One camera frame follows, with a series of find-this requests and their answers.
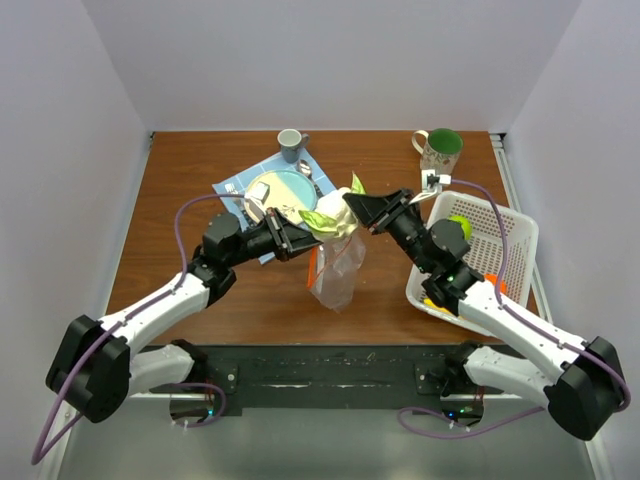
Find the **toy cabbage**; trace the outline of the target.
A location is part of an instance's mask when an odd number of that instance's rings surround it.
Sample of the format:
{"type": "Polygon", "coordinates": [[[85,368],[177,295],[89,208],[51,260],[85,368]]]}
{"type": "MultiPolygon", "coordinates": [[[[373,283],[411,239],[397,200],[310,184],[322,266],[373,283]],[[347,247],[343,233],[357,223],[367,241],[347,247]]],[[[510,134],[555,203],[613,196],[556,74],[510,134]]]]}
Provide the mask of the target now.
{"type": "Polygon", "coordinates": [[[352,173],[350,187],[341,187],[321,197],[314,210],[300,210],[299,216],[312,235],[322,243],[331,243],[349,238],[360,223],[344,200],[344,195],[364,195],[365,188],[360,178],[352,173]]]}

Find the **clear zip top bag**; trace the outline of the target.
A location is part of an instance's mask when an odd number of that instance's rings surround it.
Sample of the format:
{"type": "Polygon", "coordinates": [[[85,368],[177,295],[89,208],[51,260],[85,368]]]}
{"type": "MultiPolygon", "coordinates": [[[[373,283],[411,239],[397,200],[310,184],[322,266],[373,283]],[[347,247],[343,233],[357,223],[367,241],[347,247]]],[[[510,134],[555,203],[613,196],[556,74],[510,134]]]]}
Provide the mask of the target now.
{"type": "Polygon", "coordinates": [[[325,308],[340,312],[352,301],[366,247],[357,233],[311,251],[307,289],[325,308]]]}

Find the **yellow banana bunch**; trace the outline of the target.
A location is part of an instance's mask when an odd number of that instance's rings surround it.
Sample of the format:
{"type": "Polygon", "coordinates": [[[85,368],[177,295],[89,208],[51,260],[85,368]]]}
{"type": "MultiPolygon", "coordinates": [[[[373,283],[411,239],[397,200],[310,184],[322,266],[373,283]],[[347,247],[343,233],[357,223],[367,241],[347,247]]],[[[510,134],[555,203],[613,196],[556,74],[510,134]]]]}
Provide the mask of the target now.
{"type": "Polygon", "coordinates": [[[427,307],[429,307],[429,308],[431,308],[431,309],[435,309],[436,311],[439,311],[439,312],[441,312],[441,313],[447,313],[447,314],[450,314],[450,311],[449,311],[449,310],[447,310],[447,309],[446,309],[446,308],[444,308],[444,307],[439,307],[439,306],[435,305],[435,304],[433,303],[433,301],[432,301],[431,299],[429,299],[429,298],[424,298],[424,299],[423,299],[423,303],[424,303],[427,307]]]}

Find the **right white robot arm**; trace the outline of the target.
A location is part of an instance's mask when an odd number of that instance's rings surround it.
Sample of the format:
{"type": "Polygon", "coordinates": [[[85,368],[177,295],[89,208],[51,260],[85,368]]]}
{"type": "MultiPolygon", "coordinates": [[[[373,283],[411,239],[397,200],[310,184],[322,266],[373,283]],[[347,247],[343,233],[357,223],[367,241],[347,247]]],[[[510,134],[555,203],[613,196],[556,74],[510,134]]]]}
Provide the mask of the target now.
{"type": "Polygon", "coordinates": [[[422,287],[436,306],[478,324],[517,353],[464,347],[445,369],[448,386],[459,393],[478,385],[518,395],[572,436],[592,439],[630,404],[616,348],[602,337],[587,341],[559,329],[504,297],[497,282],[465,262],[466,228],[452,219],[425,226],[410,196],[401,189],[386,197],[347,193],[343,199],[365,228],[389,234],[426,274],[422,287]]]}

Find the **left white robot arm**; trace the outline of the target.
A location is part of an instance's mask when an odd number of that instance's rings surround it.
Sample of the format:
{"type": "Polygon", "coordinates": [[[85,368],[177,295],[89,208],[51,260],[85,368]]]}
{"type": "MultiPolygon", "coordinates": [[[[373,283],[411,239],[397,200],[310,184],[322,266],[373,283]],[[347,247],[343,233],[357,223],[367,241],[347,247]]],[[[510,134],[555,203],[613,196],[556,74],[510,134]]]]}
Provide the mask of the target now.
{"type": "Polygon", "coordinates": [[[220,300],[236,281],[235,266],[272,253],[286,262],[319,245],[305,228],[270,209],[242,229],[231,213],[215,215],[183,272],[130,307],[94,320],[74,319],[45,384],[89,421],[115,413],[130,395],[131,362],[151,340],[220,300]]]}

